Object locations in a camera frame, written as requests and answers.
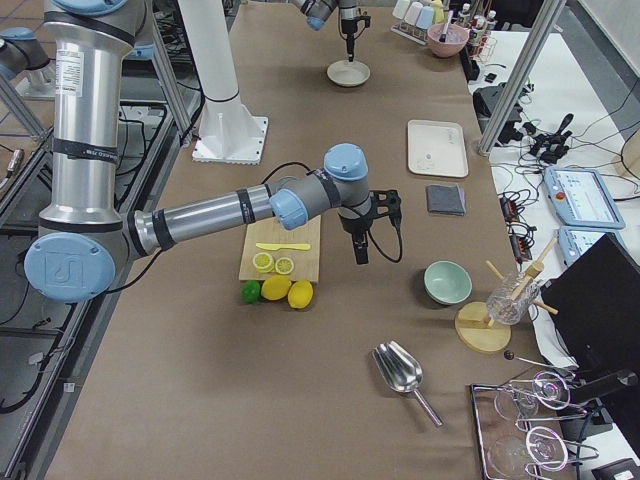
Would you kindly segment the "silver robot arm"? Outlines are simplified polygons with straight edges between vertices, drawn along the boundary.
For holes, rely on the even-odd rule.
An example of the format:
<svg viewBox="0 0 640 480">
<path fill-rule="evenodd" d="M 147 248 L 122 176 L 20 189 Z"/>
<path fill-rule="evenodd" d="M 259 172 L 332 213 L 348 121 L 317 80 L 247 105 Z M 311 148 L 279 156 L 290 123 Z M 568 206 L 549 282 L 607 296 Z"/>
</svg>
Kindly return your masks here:
<svg viewBox="0 0 640 480">
<path fill-rule="evenodd" d="M 369 25 L 367 15 L 361 13 L 357 1 L 348 0 L 296 0 L 296 8 L 305 16 L 307 25 L 315 30 L 321 30 L 335 10 L 339 13 L 339 32 L 346 43 L 347 60 L 355 61 L 355 42 L 358 23 Z"/>
<path fill-rule="evenodd" d="M 35 290 L 64 303 L 89 300 L 136 258 L 269 217 L 292 230 L 337 209 L 353 240 L 364 239 L 374 202 L 365 155 L 351 143 L 332 147 L 323 166 L 301 179 L 151 213 L 118 213 L 122 63 L 151 31 L 152 7 L 147 1 L 48 1 L 44 22 L 57 44 L 53 183 L 24 263 Z"/>
</svg>

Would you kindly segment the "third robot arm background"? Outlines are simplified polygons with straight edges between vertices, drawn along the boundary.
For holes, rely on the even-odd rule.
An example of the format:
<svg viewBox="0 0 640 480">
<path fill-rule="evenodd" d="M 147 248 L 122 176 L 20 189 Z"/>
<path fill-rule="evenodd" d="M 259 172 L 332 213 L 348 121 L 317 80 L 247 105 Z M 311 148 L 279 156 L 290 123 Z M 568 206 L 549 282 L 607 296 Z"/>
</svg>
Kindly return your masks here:
<svg viewBox="0 0 640 480">
<path fill-rule="evenodd" d="M 37 71 L 50 63 L 35 33 L 26 27 L 1 31 L 1 76 L 13 80 L 23 71 Z"/>
</svg>

